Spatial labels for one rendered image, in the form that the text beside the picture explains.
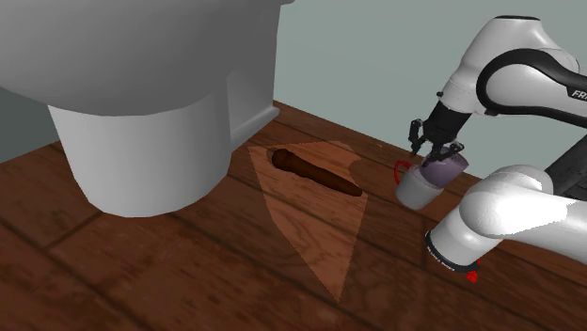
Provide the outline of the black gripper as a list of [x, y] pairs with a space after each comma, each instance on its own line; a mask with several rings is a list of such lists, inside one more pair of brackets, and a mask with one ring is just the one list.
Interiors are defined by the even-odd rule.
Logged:
[[453, 140], [456, 139], [470, 116], [470, 113], [453, 111], [442, 102], [438, 102], [427, 120], [423, 122], [420, 118], [416, 118], [410, 122], [408, 141], [411, 153], [416, 155], [426, 138], [433, 144], [428, 155], [429, 162], [440, 162], [453, 157], [464, 149], [463, 144]]

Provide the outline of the purple cup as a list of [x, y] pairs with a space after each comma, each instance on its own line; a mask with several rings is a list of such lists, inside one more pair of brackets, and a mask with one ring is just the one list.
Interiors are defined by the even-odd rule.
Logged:
[[468, 167], [468, 161], [460, 154], [442, 160], [429, 162], [424, 158], [420, 165], [421, 175], [434, 186], [443, 188]]

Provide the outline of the dark brown elongated object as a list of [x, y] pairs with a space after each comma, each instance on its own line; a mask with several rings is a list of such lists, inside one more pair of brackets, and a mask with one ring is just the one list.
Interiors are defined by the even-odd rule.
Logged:
[[334, 191], [351, 197], [360, 197], [363, 194], [363, 190], [356, 184], [306, 161], [287, 149], [270, 149], [267, 151], [267, 159], [276, 169], [293, 173], [300, 178], [314, 181]]

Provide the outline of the dark robot stand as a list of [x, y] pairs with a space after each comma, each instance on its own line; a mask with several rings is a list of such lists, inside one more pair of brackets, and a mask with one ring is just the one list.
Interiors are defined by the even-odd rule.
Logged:
[[587, 135], [547, 169], [554, 194], [587, 201]]

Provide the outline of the white toilet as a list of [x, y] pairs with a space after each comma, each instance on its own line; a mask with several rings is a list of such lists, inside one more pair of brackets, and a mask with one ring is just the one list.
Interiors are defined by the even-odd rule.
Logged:
[[278, 21], [293, 0], [0, 0], [0, 87], [47, 105], [100, 211], [182, 209], [278, 115]]

